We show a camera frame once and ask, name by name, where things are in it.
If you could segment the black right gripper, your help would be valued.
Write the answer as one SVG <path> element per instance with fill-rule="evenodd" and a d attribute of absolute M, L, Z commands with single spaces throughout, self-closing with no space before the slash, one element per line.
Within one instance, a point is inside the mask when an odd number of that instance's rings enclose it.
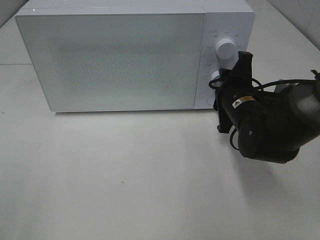
<path fill-rule="evenodd" d="M 252 53 L 239 51 L 232 69 L 219 70 L 221 86 L 212 85 L 219 133 L 228 134 L 233 125 L 258 124 L 258 102 L 253 97 L 252 60 Z"/>

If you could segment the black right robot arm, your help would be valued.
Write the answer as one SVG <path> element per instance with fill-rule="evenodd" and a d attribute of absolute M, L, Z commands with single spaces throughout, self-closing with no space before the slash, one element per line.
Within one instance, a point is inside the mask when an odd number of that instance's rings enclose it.
<path fill-rule="evenodd" d="M 232 147 L 249 159 L 285 164 L 320 135 L 320 74 L 261 84 L 252 77 L 250 52 L 209 82 L 220 133 L 237 137 Z"/>

